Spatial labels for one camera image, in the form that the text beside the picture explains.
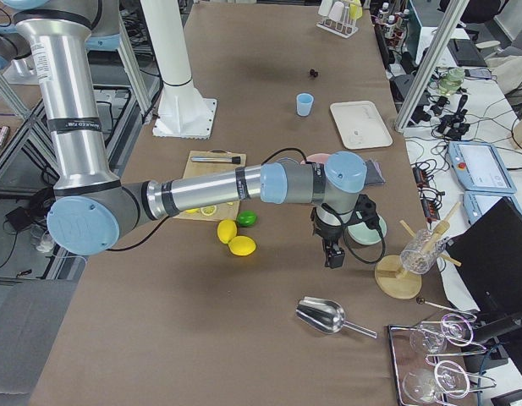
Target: metal scoop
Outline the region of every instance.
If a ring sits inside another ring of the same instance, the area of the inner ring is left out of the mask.
[[[331,300],[305,296],[298,302],[296,315],[310,326],[326,334],[334,334],[343,327],[347,327],[368,337],[377,338],[376,332],[346,321],[343,307]]]

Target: yellow lemon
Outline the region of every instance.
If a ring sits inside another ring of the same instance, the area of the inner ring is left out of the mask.
[[[228,247],[230,248],[230,252],[233,254],[238,256],[246,256],[255,251],[257,245],[253,239],[245,237],[244,235],[239,235],[238,237],[234,237],[230,240]]]
[[[213,216],[213,214],[217,211],[217,206],[206,206],[201,207],[201,213],[205,216]]]
[[[224,244],[228,244],[231,239],[236,237],[237,233],[238,228],[233,220],[223,220],[217,225],[217,237]]]

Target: blue cup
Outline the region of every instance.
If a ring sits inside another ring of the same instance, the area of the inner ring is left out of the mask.
[[[296,113],[301,116],[309,116],[313,106],[313,96],[309,93],[300,93],[296,96]]]

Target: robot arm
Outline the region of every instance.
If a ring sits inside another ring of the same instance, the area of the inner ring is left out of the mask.
[[[314,232],[323,238],[327,266],[341,266],[338,239],[353,220],[365,182],[361,158],[339,152],[326,166],[272,163],[163,184],[122,185],[108,166],[85,50],[86,40],[102,21],[118,30],[119,25],[112,24],[118,21],[118,0],[3,2],[22,10],[14,22],[30,43],[58,159],[57,201],[47,216],[58,244],[75,254],[93,255],[150,220],[260,197],[278,204],[313,203]]]

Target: black monitor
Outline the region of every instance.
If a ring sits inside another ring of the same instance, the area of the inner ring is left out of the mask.
[[[447,247],[481,313],[522,313],[522,214],[502,198]],[[522,328],[498,337],[522,375]]]

